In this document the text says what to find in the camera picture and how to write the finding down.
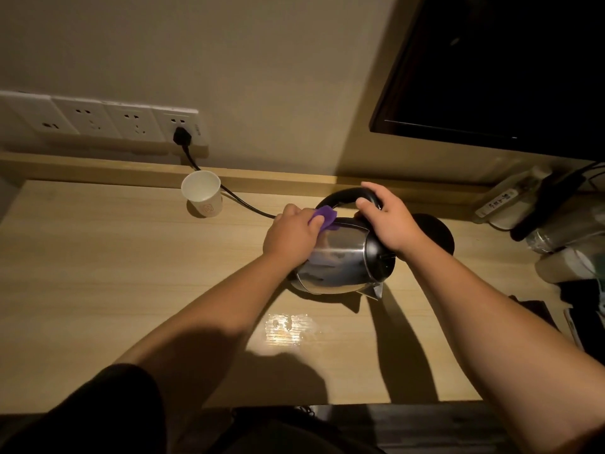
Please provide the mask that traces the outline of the person's left forearm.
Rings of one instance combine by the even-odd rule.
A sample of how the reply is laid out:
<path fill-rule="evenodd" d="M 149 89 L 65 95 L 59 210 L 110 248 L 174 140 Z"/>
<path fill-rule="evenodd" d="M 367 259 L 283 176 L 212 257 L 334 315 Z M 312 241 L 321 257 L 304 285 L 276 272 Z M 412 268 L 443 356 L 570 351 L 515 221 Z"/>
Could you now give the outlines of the person's left forearm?
<path fill-rule="evenodd" d="M 117 359 L 156 382 L 168 450 L 223 381 L 286 276 L 306 257 L 265 251 L 164 321 Z"/>

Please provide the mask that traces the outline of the white wall socket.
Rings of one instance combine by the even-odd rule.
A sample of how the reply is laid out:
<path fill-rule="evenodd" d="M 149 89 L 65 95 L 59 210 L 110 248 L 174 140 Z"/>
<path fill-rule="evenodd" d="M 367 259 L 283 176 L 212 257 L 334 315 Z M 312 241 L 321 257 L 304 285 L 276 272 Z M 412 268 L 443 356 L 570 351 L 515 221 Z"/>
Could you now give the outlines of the white wall socket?
<path fill-rule="evenodd" d="M 103 102 L 102 105 L 124 139 L 153 143 L 165 141 L 151 106 L 117 102 Z"/>
<path fill-rule="evenodd" d="M 80 134 L 50 96 L 0 90 L 0 98 L 36 132 L 74 136 Z"/>
<path fill-rule="evenodd" d="M 57 96 L 51 99 L 81 135 L 123 138 L 99 100 Z"/>
<path fill-rule="evenodd" d="M 169 106 L 151 106 L 151 109 L 167 142 L 172 142 L 174 132 L 182 127 L 192 136 L 193 146 L 209 145 L 208 130 L 197 109 Z"/>

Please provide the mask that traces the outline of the white labelled telephone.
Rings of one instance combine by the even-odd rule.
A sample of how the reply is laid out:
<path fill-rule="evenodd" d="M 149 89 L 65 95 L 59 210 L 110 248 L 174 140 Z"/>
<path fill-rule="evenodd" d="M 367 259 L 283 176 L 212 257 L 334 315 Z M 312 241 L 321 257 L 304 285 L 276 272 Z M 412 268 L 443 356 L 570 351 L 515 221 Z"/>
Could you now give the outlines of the white labelled telephone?
<path fill-rule="evenodd" d="M 534 166 L 507 177 L 473 204 L 472 222 L 512 230 L 534 210 L 544 180 L 552 173 L 548 166 Z"/>

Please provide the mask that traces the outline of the purple cleaning cloth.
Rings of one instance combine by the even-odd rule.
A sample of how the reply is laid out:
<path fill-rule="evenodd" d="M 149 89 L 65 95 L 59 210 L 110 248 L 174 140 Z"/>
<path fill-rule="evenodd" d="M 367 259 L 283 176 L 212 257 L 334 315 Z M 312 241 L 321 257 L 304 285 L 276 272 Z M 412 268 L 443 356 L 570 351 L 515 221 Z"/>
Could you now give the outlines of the purple cleaning cloth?
<path fill-rule="evenodd" d="M 323 222 L 319 228 L 319 233 L 333 226 L 337 219 L 337 212 L 329 205 L 323 205 L 314 209 L 314 213 L 308 223 L 311 223 L 317 216 L 323 217 Z"/>

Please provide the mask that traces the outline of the black television screen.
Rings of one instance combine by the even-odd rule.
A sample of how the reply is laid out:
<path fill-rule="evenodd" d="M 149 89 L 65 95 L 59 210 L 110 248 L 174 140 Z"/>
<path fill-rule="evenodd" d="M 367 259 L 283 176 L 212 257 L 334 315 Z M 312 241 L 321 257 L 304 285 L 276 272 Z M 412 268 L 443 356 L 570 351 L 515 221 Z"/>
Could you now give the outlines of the black television screen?
<path fill-rule="evenodd" d="M 422 0 L 370 130 L 605 162 L 605 0 Z"/>

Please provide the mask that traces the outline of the person's black clothing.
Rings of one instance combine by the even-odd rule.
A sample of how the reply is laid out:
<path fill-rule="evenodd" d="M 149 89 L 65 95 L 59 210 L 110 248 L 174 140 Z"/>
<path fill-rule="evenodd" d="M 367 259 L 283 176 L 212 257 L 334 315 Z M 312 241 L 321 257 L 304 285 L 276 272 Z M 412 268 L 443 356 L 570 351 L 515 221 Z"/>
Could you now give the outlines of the person's black clothing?
<path fill-rule="evenodd" d="M 170 454 L 160 390 L 138 366 L 109 366 L 11 435 L 0 454 Z M 205 454 L 386 453 L 297 407 L 240 407 Z"/>

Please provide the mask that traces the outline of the water puddle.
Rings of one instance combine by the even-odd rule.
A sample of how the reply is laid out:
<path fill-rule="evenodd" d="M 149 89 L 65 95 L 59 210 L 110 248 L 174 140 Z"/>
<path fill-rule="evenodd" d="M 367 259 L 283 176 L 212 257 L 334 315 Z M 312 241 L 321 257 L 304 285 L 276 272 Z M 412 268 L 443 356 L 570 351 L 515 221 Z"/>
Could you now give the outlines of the water puddle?
<path fill-rule="evenodd" d="M 268 313 L 264 316 L 266 343 L 275 347 L 298 347 L 322 334 L 319 324 L 306 313 Z"/>

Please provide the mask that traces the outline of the wooden back ledge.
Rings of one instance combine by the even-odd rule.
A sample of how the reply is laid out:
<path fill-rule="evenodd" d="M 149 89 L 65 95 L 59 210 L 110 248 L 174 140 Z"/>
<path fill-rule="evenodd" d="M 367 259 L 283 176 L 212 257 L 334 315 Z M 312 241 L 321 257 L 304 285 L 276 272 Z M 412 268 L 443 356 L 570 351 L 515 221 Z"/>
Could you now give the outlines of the wooden back ledge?
<path fill-rule="evenodd" d="M 245 169 L 203 167 L 216 174 L 234 192 L 324 197 L 337 190 L 360 186 L 357 177 L 295 174 Z M 114 184 L 178 188 L 190 167 L 137 161 L 86 159 L 46 154 L 0 151 L 0 172 L 23 180 Z M 404 200 L 439 205 L 470 205 L 487 187 L 470 184 L 371 179 Z"/>

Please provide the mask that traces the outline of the white paper cup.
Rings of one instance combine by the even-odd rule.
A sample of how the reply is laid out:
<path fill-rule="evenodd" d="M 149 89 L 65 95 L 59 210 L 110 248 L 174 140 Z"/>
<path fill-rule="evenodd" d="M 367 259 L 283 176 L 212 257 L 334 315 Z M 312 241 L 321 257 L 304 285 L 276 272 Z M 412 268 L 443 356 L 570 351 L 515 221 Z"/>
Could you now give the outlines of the white paper cup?
<path fill-rule="evenodd" d="M 216 217 L 222 212 L 222 183 L 213 172 L 200 170 L 188 174 L 183 179 L 180 190 L 203 217 Z"/>

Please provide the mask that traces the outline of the black kettle base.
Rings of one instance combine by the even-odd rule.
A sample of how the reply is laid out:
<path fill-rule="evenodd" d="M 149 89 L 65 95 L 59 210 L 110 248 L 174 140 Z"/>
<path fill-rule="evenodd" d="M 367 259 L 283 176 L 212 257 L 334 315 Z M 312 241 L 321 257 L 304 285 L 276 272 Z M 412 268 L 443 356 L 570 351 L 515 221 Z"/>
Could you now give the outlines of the black kettle base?
<path fill-rule="evenodd" d="M 454 255 L 454 237 L 444 222 L 428 213 L 413 213 L 412 218 L 422 232 L 433 242 L 435 242 L 435 244 L 441 247 L 448 254 Z"/>

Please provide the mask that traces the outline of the person's left hand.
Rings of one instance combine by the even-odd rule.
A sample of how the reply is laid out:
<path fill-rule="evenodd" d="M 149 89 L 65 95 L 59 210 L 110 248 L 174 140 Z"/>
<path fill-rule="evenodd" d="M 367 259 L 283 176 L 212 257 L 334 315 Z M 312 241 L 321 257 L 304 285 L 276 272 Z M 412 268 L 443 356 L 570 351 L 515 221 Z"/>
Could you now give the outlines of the person's left hand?
<path fill-rule="evenodd" d="M 282 213 L 274 218 L 268 229 L 262 246 L 262 254 L 263 257 L 273 261 L 277 267 L 289 272 L 309 258 L 320 233 L 287 231 L 282 225 Z"/>

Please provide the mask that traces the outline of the stainless steel electric kettle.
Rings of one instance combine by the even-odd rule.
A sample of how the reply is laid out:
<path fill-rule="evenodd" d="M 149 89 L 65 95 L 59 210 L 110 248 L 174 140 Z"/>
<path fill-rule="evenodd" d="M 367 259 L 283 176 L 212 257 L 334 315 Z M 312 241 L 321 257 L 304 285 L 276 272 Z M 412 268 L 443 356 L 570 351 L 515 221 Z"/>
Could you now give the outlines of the stainless steel electric kettle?
<path fill-rule="evenodd" d="M 382 203 L 363 187 L 332 193 L 317 206 L 336 208 L 366 198 L 378 209 Z M 396 255 L 377 237 L 365 219 L 337 216 L 333 226 L 319 234 L 309 258 L 288 276 L 291 285 L 311 295 L 341 295 L 357 292 L 380 300 L 383 282 L 392 274 Z"/>

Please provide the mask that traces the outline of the person's right forearm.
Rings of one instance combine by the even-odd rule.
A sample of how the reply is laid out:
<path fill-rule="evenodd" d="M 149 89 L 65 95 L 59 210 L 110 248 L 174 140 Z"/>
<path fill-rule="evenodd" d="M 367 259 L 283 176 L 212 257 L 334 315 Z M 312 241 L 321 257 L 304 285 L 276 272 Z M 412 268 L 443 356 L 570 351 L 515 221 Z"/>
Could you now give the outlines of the person's right forearm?
<path fill-rule="evenodd" d="M 426 236 L 396 240 L 469 381 L 530 454 L 605 454 L 605 366 Z"/>

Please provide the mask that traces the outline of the person's right hand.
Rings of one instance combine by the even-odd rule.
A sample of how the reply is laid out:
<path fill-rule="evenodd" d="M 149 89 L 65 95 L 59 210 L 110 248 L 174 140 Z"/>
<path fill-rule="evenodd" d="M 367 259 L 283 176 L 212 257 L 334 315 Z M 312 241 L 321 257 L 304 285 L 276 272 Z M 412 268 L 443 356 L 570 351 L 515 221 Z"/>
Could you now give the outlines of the person's right hand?
<path fill-rule="evenodd" d="M 429 242 L 428 237 L 418 227 L 412 214 L 402 200 L 385 186 L 372 182 L 362 182 L 363 188 L 374 192 L 382 203 L 378 218 L 365 218 L 382 243 L 398 258 L 406 259 L 413 251 L 422 249 Z"/>

